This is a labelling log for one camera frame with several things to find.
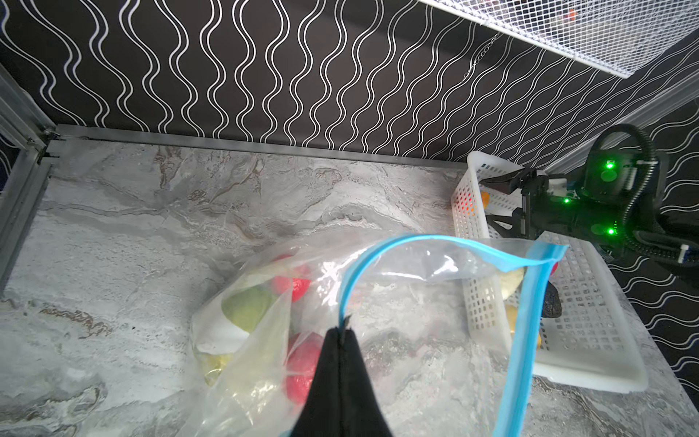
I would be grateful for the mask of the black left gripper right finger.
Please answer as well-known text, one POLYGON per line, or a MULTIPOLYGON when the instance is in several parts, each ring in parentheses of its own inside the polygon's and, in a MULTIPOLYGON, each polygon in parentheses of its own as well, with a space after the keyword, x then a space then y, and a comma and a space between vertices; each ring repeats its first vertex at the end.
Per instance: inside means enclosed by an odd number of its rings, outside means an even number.
POLYGON ((392 435, 378 406, 349 316, 340 324, 340 435, 392 435))

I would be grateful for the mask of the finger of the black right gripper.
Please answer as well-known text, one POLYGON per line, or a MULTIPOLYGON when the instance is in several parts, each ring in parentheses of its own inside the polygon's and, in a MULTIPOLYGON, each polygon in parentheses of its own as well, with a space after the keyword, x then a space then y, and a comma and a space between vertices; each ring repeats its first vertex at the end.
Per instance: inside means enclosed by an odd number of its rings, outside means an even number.
POLYGON ((489 214, 486 222, 501 237, 506 239, 529 240, 528 221, 524 214, 513 214, 513 216, 502 216, 489 214))
POLYGON ((518 169, 501 176, 484 178, 480 181, 480 185, 503 194, 513 194, 517 189, 520 189, 524 194, 536 193, 538 191, 537 170, 518 169))

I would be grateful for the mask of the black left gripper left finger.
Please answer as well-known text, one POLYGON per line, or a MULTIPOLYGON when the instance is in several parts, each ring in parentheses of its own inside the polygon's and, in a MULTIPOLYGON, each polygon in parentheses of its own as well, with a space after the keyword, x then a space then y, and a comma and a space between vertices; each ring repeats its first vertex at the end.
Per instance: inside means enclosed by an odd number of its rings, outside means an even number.
POLYGON ((292 436, 340 435, 340 333, 336 328, 325 335, 316 373, 307 401, 294 424, 292 436))

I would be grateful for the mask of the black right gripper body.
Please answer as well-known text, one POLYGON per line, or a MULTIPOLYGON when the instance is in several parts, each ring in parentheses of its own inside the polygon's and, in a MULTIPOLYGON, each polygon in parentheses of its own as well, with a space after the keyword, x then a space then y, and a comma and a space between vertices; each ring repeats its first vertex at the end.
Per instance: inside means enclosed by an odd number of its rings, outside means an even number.
POLYGON ((538 191, 522 194, 518 214, 530 240, 548 231, 586 240, 612 257, 635 252, 669 255, 669 232, 660 220, 668 159, 654 147, 596 149, 566 175, 538 175, 538 191))

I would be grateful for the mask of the orange red toy peach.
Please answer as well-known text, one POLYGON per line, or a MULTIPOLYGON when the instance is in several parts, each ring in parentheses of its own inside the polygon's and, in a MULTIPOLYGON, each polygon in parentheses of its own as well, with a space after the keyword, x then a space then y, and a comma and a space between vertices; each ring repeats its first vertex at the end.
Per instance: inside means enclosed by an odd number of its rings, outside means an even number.
POLYGON ((481 199, 482 199, 482 207, 484 209, 487 209, 489 207, 489 204, 490 204, 491 195, 485 191, 481 191, 480 194, 481 194, 481 199))

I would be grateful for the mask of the red toy pomegranate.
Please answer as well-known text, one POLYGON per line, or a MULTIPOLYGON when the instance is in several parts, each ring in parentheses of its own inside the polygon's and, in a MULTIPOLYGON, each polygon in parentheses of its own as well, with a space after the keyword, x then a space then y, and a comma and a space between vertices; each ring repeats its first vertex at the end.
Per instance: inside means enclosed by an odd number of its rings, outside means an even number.
POLYGON ((316 373, 324 338, 316 332, 298 333, 289 338, 284 391, 296 405, 303 405, 316 373))

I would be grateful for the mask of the white plastic perforated basket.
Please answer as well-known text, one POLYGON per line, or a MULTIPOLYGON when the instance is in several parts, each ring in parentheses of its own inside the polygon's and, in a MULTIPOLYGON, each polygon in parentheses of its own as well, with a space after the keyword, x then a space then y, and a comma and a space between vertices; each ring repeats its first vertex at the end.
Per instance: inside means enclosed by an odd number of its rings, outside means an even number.
MULTIPOLYGON (((490 190, 482 199, 484 178, 502 176, 519 165, 479 151, 467 158, 467 170, 451 197, 455 234, 478 240, 498 238, 486 217, 510 215, 522 196, 490 190)), ((562 316, 543 319, 542 345, 533 366, 537 376, 586 389, 631 393, 644 391, 648 377, 640 351, 618 299, 619 287, 602 257, 587 241, 546 232, 542 241, 568 250, 551 277, 562 302, 562 316)), ((462 283, 469 332, 483 347, 509 353, 513 344, 507 306, 519 304, 518 294, 502 298, 498 277, 462 283)))

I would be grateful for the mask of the clear zip bag blue zipper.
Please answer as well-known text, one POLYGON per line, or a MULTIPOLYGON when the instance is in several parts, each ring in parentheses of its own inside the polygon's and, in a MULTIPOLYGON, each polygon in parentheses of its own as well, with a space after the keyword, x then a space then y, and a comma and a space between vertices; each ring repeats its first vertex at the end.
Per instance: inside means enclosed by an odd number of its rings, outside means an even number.
POLYGON ((340 332, 349 316, 391 436, 517 436, 532 391, 544 294, 565 253, 564 245, 541 241, 354 228, 265 249, 214 297, 260 286, 277 300, 218 380, 204 381, 180 434, 292 436, 301 408, 284 391, 289 338, 340 332), (311 287, 293 303, 291 291, 277 295, 271 280, 293 278, 301 265, 311 269, 311 287), (519 304, 506 308, 513 344, 499 353, 471 337, 462 283, 520 268, 519 304))

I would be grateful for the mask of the red toy apple with stem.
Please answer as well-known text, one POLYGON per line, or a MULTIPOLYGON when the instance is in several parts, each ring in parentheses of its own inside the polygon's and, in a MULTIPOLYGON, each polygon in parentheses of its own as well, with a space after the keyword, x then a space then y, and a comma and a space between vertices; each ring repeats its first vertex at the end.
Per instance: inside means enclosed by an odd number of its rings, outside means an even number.
POLYGON ((295 277, 275 276, 271 280, 271 289, 277 294, 282 295, 286 291, 291 291, 291 301, 293 303, 301 300, 311 287, 311 269, 307 265, 301 265, 294 269, 295 277))

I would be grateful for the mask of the dark green toy avocado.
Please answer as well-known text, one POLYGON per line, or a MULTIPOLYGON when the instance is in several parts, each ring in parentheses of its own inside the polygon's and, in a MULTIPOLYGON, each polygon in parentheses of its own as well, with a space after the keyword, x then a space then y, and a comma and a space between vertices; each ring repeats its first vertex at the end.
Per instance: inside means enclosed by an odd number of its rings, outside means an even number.
POLYGON ((559 291, 551 282, 547 283, 542 304, 543 319, 557 319, 562 316, 562 302, 559 291))

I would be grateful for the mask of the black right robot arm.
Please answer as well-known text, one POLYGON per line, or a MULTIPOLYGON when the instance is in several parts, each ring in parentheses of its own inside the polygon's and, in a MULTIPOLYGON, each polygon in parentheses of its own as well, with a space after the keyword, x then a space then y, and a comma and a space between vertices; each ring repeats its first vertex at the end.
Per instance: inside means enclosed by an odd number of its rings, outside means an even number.
POLYGON ((683 268, 698 263, 698 233, 664 225, 657 200, 665 164, 642 152, 594 150, 585 165, 566 175, 518 169, 485 178, 493 193, 520 193, 509 215, 487 214, 504 237, 534 240, 545 232, 585 240, 615 260, 635 253, 683 268))

